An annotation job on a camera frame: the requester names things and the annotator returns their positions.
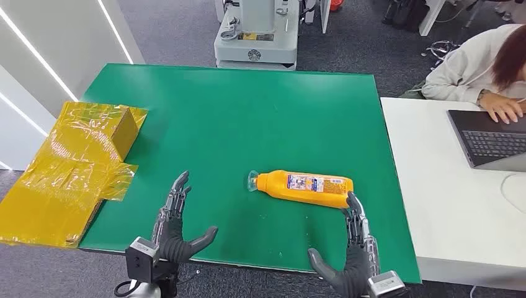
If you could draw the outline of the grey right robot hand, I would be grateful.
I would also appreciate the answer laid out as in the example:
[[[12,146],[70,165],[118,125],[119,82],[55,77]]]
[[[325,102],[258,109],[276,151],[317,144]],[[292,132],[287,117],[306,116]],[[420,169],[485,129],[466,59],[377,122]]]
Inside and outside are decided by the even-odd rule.
[[[376,244],[370,234],[368,219],[362,203],[354,192],[349,191],[344,214],[347,231],[346,258],[343,270],[337,271],[328,265],[315,248],[309,248],[307,255],[311,267],[329,283],[342,297],[362,297],[367,294],[367,281],[378,271],[370,259],[376,252]]]

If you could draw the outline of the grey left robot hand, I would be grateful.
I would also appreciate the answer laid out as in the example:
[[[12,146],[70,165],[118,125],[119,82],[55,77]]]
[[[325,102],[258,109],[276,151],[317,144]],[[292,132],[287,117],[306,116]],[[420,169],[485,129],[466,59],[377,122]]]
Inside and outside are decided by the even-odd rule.
[[[195,254],[208,247],[218,233],[218,227],[211,226],[206,232],[193,240],[184,240],[183,212],[188,192],[192,189],[185,184],[189,172],[184,171],[173,183],[156,219],[152,241],[159,246],[159,255],[171,263],[185,263]]]

